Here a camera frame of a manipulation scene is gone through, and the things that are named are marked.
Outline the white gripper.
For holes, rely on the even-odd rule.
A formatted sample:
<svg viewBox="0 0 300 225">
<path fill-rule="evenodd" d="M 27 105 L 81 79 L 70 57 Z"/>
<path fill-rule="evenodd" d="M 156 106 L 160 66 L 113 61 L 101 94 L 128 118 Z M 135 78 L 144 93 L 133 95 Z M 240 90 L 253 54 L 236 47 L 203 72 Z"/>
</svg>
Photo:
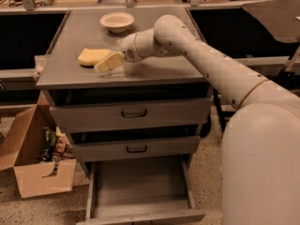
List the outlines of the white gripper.
<svg viewBox="0 0 300 225">
<path fill-rule="evenodd" d="M 140 61 L 141 57 L 137 51 L 135 44 L 136 36 L 136 34 L 131 34 L 121 39 L 118 39 L 117 44 L 122 50 L 123 54 L 121 54 L 120 52 L 108 53 L 94 65 L 94 71 L 105 73 L 109 70 L 118 68 L 124 64 L 125 59 L 129 62 Z"/>
</svg>

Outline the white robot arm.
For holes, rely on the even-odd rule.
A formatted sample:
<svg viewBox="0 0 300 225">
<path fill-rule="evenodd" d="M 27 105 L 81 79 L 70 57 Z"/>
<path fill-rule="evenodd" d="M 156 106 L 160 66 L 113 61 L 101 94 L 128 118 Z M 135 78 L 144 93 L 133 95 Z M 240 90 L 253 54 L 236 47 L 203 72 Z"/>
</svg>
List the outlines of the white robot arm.
<svg viewBox="0 0 300 225">
<path fill-rule="evenodd" d="M 118 40 L 125 59 L 179 53 L 235 108 L 222 137 L 222 225 L 300 225 L 300 97 L 207 45 L 173 15 Z"/>
</svg>

